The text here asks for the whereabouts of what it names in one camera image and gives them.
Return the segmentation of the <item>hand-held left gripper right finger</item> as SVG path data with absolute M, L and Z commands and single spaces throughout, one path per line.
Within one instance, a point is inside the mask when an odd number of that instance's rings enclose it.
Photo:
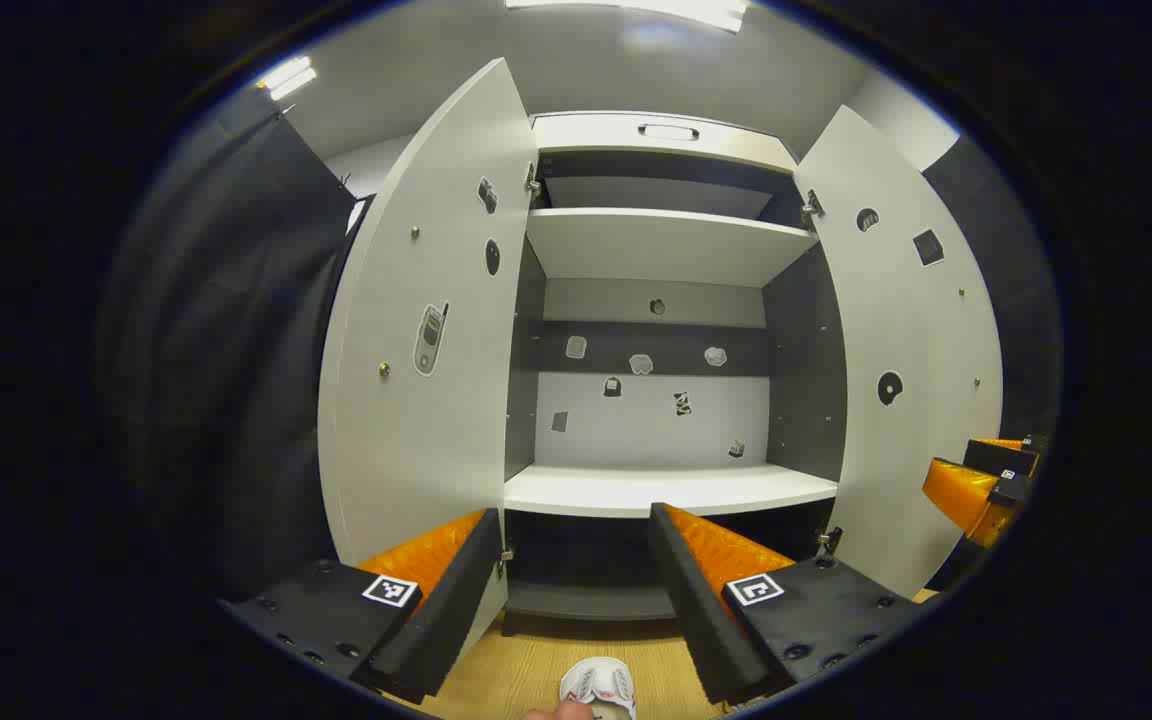
M 851 664 L 922 606 L 829 550 L 795 561 L 657 502 L 647 541 L 708 702 L 737 705 Z

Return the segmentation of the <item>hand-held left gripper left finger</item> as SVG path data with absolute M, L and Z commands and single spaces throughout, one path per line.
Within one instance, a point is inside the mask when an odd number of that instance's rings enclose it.
M 419 705 L 456 665 L 502 553 L 499 511 L 483 509 L 364 564 L 317 560 L 221 606 L 289 659 Z

